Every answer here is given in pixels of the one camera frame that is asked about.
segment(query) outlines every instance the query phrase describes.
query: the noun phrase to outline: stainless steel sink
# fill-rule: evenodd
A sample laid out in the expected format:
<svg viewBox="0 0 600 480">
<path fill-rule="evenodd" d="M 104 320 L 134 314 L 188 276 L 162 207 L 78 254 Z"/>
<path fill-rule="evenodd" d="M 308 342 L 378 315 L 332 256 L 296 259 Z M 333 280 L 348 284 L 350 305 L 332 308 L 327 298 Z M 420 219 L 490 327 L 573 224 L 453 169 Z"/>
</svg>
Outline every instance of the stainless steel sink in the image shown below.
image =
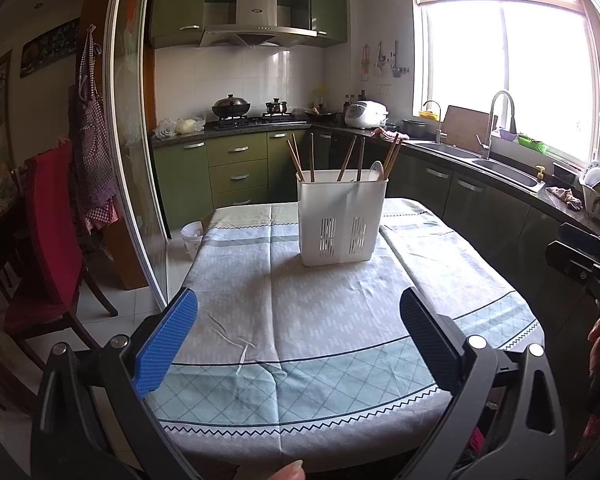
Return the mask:
<svg viewBox="0 0 600 480">
<path fill-rule="evenodd" d="M 456 156 L 457 158 L 476 158 L 477 155 L 467 150 L 461 150 L 448 144 L 436 144 L 435 142 L 412 142 L 414 146 L 425 148 L 433 152 L 445 153 L 446 155 Z"/>
<path fill-rule="evenodd" d="M 501 164 L 496 160 L 485 160 L 483 158 L 477 158 L 472 160 L 472 164 L 483 168 L 484 170 L 491 171 L 492 173 L 499 174 L 507 180 L 512 180 L 521 186 L 524 186 L 531 191 L 538 192 L 544 186 L 544 182 L 538 182 L 532 176 L 529 176 L 522 171 L 515 170 L 505 164 Z"/>
</svg>

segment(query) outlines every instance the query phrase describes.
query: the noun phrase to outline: rice cooker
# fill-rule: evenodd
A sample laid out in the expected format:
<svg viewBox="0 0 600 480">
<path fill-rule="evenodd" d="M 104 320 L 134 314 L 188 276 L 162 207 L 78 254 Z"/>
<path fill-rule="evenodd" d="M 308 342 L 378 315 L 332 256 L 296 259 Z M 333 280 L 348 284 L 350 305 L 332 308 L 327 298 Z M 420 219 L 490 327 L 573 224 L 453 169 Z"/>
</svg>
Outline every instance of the rice cooker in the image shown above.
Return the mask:
<svg viewBox="0 0 600 480">
<path fill-rule="evenodd" d="M 377 128 L 386 123 L 386 106 L 374 101 L 357 101 L 347 108 L 344 122 L 352 128 Z"/>
</svg>

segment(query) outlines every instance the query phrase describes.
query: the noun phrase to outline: human hand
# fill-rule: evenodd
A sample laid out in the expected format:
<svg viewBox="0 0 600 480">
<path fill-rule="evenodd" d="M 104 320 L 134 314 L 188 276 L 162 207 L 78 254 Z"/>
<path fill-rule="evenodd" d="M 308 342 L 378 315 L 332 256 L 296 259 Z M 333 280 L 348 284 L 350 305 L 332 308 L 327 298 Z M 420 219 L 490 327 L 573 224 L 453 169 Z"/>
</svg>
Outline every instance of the human hand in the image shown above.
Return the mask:
<svg viewBox="0 0 600 480">
<path fill-rule="evenodd" d="M 600 302 L 596 300 L 596 305 L 600 308 Z M 587 340 L 593 342 L 591 352 L 589 352 L 589 377 L 593 377 L 600 365 L 600 318 L 595 322 Z"/>
<path fill-rule="evenodd" d="M 280 471 L 273 475 L 269 480 L 304 480 L 306 478 L 302 469 L 302 460 L 296 460 L 291 464 L 284 466 Z"/>
</svg>

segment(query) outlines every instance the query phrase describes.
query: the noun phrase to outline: drawer handle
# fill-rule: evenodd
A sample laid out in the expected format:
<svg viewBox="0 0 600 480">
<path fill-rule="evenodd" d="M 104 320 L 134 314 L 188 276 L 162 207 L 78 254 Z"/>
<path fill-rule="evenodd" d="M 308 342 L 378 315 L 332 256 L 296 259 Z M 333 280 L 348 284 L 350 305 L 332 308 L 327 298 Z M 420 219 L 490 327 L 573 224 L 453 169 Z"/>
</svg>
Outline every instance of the drawer handle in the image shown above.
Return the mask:
<svg viewBox="0 0 600 480">
<path fill-rule="evenodd" d="M 440 177 L 440 178 L 449 178 L 448 174 L 440 173 L 439 171 L 432 170 L 431 168 L 427 168 L 427 173 L 432 174 L 433 176 Z"/>
<path fill-rule="evenodd" d="M 467 188 L 470 191 L 476 191 L 478 193 L 480 193 L 482 191 L 481 187 L 478 186 L 472 186 L 471 184 L 469 184 L 468 182 L 465 182 L 464 180 L 459 180 L 458 179 L 458 184 L 462 187 Z"/>
</svg>

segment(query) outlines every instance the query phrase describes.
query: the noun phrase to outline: tablecloth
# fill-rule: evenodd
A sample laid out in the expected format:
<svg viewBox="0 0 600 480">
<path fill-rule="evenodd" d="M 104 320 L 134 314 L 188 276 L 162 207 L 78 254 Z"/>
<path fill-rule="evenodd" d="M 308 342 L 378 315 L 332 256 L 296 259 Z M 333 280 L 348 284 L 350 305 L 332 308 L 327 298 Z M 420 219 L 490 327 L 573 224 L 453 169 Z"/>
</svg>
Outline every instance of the tablecloth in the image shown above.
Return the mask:
<svg viewBox="0 0 600 480">
<path fill-rule="evenodd" d="M 419 203 L 387 199 L 368 262 L 305 267 L 298 206 L 215 212 L 185 285 L 198 319 L 148 403 L 184 453 L 309 470 L 418 446 L 450 397 L 400 320 L 415 285 L 498 348 L 543 343 L 524 299 Z"/>
</svg>

